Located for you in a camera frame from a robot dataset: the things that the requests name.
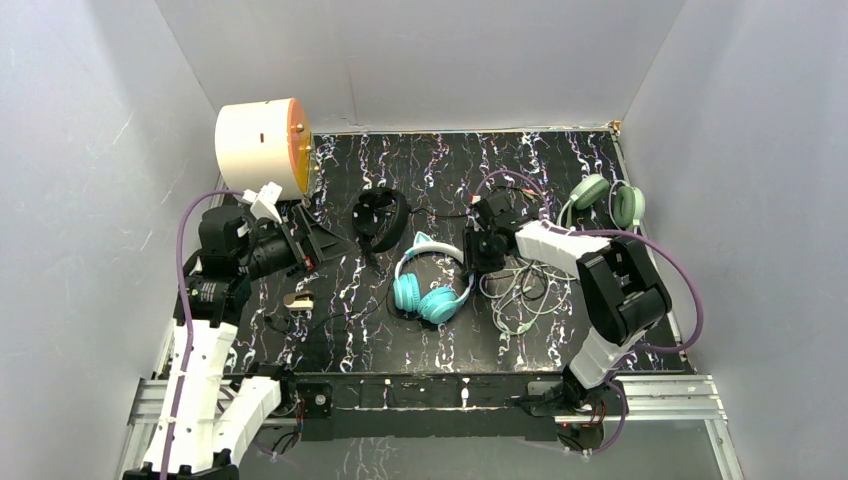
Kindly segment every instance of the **white wall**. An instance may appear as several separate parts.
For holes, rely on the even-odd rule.
[[[152,0],[0,1],[5,478],[114,475],[214,121]]]
[[[317,131],[606,123],[683,0],[157,0],[213,107],[297,96]]]
[[[690,0],[622,127],[750,479],[848,468],[846,125],[848,4]]]

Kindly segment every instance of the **gray floor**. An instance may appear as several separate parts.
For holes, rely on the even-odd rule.
[[[519,438],[388,437],[304,442],[276,461],[252,449],[240,470],[249,480],[721,478],[701,421],[631,422],[613,448],[589,461],[556,443]]]

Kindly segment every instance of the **cat ear headphones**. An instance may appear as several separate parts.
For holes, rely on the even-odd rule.
[[[474,275],[468,281],[468,287],[457,297],[456,292],[449,286],[441,286],[421,298],[421,288],[418,277],[414,273],[400,274],[404,264],[422,253],[442,253],[453,257],[459,263],[463,263],[463,254],[458,248],[447,243],[434,242],[423,233],[415,236],[415,245],[403,254],[403,258],[395,267],[395,281],[393,285],[395,306],[399,310],[413,312],[421,315],[421,318],[436,325],[443,324],[459,310],[471,294],[471,286],[474,285]]]
[[[394,212],[384,210],[393,204],[396,206]],[[397,245],[408,219],[409,204],[406,197],[391,188],[365,190],[359,194],[359,202],[353,206],[353,228],[359,233],[363,248],[374,253],[385,252]],[[385,222],[388,222],[386,232],[377,238]]]
[[[638,188],[624,180],[610,183],[603,176],[593,173],[574,187],[557,217],[557,224],[566,228],[571,226],[571,211],[583,210],[609,192],[610,216],[612,223],[622,229],[635,231],[642,223],[645,215],[645,195]]]

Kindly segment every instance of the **black marble table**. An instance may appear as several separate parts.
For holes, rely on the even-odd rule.
[[[470,196],[483,177],[509,168],[532,177],[544,190],[555,215],[570,190],[590,173],[609,180],[622,178],[612,135],[606,131],[545,131],[508,133],[370,134],[316,137],[321,166],[320,192],[311,209],[331,231],[353,239],[350,212],[366,186],[388,186],[403,192],[412,208],[426,207],[442,214],[466,211]],[[517,185],[501,178],[493,185]],[[607,201],[575,212],[580,228],[610,228]],[[493,300],[475,292],[445,325],[434,327],[398,319],[380,304],[393,276],[395,262],[412,245],[416,231],[462,248],[465,218],[415,214],[400,244],[365,258],[356,244],[343,257],[327,262],[312,275],[288,279],[274,275],[254,282],[254,294],[230,358],[228,372],[239,373],[253,361],[287,362],[302,373],[506,373],[561,371],[578,351],[588,331],[579,284],[558,282],[544,307],[560,305],[541,315],[521,337],[501,334],[492,322]],[[442,256],[421,256],[405,271],[417,273],[422,296],[435,286],[464,288],[455,262]],[[503,291],[509,279],[490,283]],[[291,318],[283,296],[296,290],[315,293],[315,309]],[[374,310],[362,315],[362,312]],[[504,309],[515,328],[530,315],[515,304]],[[328,316],[342,314],[329,321]],[[272,329],[265,321],[274,321]],[[646,336],[652,344],[674,343],[667,320]],[[627,369],[686,371],[677,355],[640,353]]]

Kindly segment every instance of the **teal headphones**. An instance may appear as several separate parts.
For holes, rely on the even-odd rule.
[[[609,192],[610,216],[616,227],[622,230],[636,230],[645,215],[645,195],[624,180],[616,180],[612,186],[603,176],[593,173],[574,187],[557,217],[557,224],[566,228],[571,226],[572,209],[583,210],[592,206],[605,193]]]
[[[468,299],[468,296],[471,294],[471,286],[474,285],[474,275],[471,275],[469,278],[468,288],[458,298],[453,289],[448,286],[436,288],[425,295],[424,298],[421,298],[418,277],[414,273],[401,275],[400,271],[403,269],[403,265],[412,259],[412,257],[429,252],[445,254],[453,257],[459,263],[462,263],[464,259],[462,252],[453,245],[434,242],[427,235],[418,232],[415,235],[415,242],[412,248],[404,252],[403,258],[401,258],[395,267],[395,282],[393,285],[395,306],[399,310],[418,313],[424,320],[440,325],[450,320],[453,314]]]

